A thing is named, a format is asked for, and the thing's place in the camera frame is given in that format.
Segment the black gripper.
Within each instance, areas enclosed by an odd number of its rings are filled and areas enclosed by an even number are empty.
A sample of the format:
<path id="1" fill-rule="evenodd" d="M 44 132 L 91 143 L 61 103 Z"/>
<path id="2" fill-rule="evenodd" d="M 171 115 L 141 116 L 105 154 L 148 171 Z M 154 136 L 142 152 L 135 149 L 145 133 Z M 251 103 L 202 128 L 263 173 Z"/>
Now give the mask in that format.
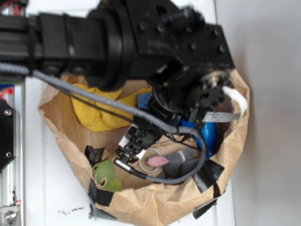
<path id="1" fill-rule="evenodd" d="M 224 102 L 234 63 L 221 26 L 169 0 L 129 0 L 127 12 L 135 39 L 128 78 L 153 87 L 151 114 L 165 122 L 200 121 Z"/>

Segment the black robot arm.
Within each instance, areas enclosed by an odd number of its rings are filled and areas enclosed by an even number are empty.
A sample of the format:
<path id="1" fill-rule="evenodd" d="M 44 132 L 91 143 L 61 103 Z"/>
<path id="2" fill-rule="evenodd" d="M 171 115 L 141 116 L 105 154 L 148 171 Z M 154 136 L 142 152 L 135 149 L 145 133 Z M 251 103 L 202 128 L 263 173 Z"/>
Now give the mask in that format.
<path id="1" fill-rule="evenodd" d="M 234 69 L 222 27 L 169 0 L 103 0 L 87 17 L 1 16 L 0 59 L 103 91 L 145 80 L 157 102 L 188 115 L 224 100 Z"/>

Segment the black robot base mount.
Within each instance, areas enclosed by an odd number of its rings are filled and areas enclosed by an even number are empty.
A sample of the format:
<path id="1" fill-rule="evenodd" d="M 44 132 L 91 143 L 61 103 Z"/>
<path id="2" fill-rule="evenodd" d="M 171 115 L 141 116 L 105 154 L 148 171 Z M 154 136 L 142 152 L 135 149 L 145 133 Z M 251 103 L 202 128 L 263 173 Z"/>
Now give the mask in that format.
<path id="1" fill-rule="evenodd" d="M 0 100 L 0 172 L 16 157 L 16 112 Z"/>

